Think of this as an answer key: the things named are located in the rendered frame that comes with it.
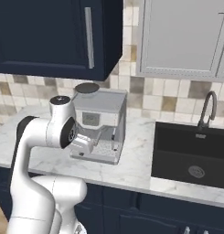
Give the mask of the navy base cupboard run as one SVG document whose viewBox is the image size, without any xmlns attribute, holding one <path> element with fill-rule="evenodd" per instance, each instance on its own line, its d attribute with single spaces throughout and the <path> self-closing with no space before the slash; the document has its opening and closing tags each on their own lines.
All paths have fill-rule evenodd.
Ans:
<svg viewBox="0 0 224 234">
<path fill-rule="evenodd" d="M 74 168 L 88 195 L 76 206 L 88 234 L 224 234 L 224 189 Z"/>
</svg>

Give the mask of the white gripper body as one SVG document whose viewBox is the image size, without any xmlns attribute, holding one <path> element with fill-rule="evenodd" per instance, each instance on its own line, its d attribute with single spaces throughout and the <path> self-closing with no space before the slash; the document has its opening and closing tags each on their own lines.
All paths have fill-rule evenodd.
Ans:
<svg viewBox="0 0 224 234">
<path fill-rule="evenodd" d="M 75 138 L 69 146 L 70 153 L 74 156 L 90 154 L 93 150 L 92 140 L 88 137 Z"/>
</svg>

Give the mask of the navy wall cupboard door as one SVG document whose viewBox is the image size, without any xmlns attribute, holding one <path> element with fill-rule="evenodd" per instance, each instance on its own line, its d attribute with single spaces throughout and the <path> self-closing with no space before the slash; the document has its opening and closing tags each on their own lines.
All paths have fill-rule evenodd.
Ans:
<svg viewBox="0 0 224 234">
<path fill-rule="evenodd" d="M 84 8 L 91 8 L 89 69 Z M 101 80 L 100 0 L 0 0 L 0 73 Z"/>
</svg>

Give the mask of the silver coffee machine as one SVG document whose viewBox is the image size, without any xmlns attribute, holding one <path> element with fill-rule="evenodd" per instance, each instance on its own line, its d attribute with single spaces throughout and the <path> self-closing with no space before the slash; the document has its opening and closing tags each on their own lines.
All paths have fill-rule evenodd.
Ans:
<svg viewBox="0 0 224 234">
<path fill-rule="evenodd" d="M 126 90 L 101 88 L 85 82 L 75 87 L 73 104 L 78 127 L 77 137 L 92 140 L 90 154 L 71 157 L 86 161 L 117 165 L 126 132 Z"/>
</svg>

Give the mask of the black sink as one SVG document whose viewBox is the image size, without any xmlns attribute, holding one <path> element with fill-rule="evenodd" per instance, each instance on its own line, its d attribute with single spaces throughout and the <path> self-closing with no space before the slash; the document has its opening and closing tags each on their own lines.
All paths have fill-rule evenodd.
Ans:
<svg viewBox="0 0 224 234">
<path fill-rule="evenodd" d="M 224 188 L 224 129 L 156 122 L 151 176 Z"/>
</svg>

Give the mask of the navy wall cupboard body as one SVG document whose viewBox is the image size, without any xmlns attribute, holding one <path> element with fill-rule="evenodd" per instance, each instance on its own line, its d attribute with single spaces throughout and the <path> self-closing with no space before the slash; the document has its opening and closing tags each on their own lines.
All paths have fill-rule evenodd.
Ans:
<svg viewBox="0 0 224 234">
<path fill-rule="evenodd" d="M 123 54 L 123 0 L 104 0 L 105 78 Z"/>
</svg>

